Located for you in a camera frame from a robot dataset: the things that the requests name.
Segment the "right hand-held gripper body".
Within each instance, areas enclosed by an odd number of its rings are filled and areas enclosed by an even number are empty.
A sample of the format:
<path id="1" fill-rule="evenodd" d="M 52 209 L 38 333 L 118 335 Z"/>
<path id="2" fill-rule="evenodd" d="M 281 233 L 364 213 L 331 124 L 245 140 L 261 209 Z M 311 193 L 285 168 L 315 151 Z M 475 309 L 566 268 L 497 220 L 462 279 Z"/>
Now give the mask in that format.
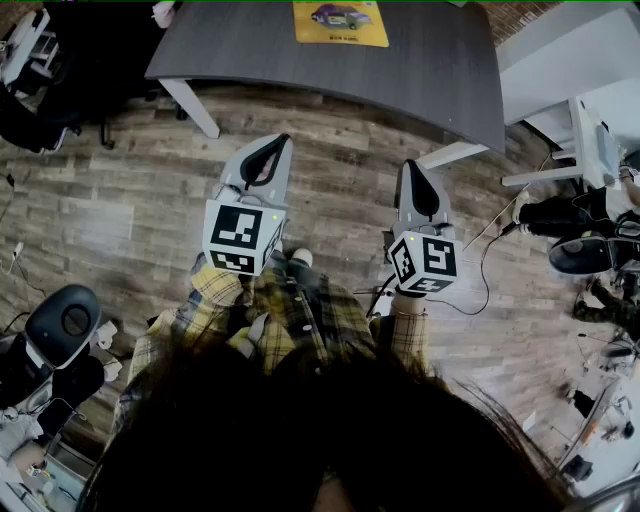
<path id="1" fill-rule="evenodd" d="M 453 284 L 461 243 L 448 221 L 397 221 L 383 232 L 384 249 L 400 290 L 438 293 Z"/>

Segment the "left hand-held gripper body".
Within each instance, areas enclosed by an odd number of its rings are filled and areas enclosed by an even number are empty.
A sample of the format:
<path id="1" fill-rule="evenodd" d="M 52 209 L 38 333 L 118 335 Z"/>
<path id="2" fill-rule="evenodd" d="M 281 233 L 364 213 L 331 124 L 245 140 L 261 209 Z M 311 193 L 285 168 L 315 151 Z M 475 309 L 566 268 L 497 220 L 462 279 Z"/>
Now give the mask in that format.
<path id="1" fill-rule="evenodd" d="M 202 250 L 220 271 L 258 276 L 281 240 L 287 211 L 233 185 L 220 185 L 206 202 Z"/>

